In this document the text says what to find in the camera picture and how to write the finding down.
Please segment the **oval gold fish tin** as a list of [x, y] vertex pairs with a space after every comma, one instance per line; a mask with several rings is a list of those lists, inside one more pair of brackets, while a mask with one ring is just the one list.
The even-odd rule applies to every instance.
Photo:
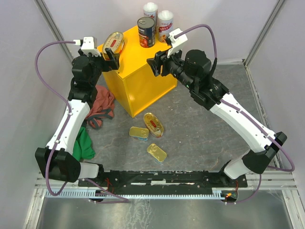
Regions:
[[108, 54], [106, 52], [106, 48], [109, 48], [114, 54], [121, 54], [124, 48], [124, 35], [122, 32], [114, 32], [106, 39], [102, 46], [102, 53], [106, 58], [108, 58]]

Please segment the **round dark can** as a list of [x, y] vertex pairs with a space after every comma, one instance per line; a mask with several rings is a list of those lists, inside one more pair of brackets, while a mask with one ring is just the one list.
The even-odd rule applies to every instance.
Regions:
[[155, 22], [150, 17], [142, 17], [137, 21], [140, 45], [151, 48], [155, 45]]

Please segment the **white porridge can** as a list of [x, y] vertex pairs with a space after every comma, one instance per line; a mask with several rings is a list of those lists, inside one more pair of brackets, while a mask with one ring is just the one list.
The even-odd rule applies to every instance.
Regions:
[[154, 20], [155, 25], [157, 24], [158, 5], [153, 2], [148, 2], [143, 6], [144, 16], [150, 17]]
[[158, 13], [158, 40], [166, 43], [165, 39], [173, 30], [173, 13], [169, 10], [163, 10]]

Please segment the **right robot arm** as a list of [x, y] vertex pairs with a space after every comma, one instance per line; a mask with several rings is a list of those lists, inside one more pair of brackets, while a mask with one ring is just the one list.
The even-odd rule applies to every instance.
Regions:
[[249, 150], [224, 165], [219, 182], [229, 187], [238, 177], [249, 172], [262, 174], [287, 140], [283, 132], [275, 133], [248, 113], [219, 80], [213, 77], [217, 58], [209, 60], [205, 52], [190, 50], [185, 59], [182, 51], [170, 55], [159, 51], [147, 59], [155, 76], [171, 74], [190, 93], [193, 100], [223, 119], [248, 144]]

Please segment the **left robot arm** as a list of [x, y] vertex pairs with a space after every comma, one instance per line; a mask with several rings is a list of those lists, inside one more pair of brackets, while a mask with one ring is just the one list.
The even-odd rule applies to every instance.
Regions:
[[95, 186], [105, 182], [102, 166], [80, 162], [72, 155], [78, 132], [96, 99], [100, 75], [119, 68], [119, 55], [109, 48], [105, 51], [107, 59], [98, 50], [79, 50], [80, 55], [72, 61], [73, 78], [63, 118], [52, 139], [35, 152], [45, 179], [73, 183], [88, 178]]

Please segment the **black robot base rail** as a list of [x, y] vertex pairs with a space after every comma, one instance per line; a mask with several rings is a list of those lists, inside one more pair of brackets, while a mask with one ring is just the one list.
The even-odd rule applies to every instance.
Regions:
[[101, 187], [109, 187], [114, 191], [121, 187], [137, 186], [187, 186], [205, 188], [248, 187], [245, 175], [230, 179], [223, 170], [220, 171], [118, 171], [102, 170], [97, 178], [93, 178]]

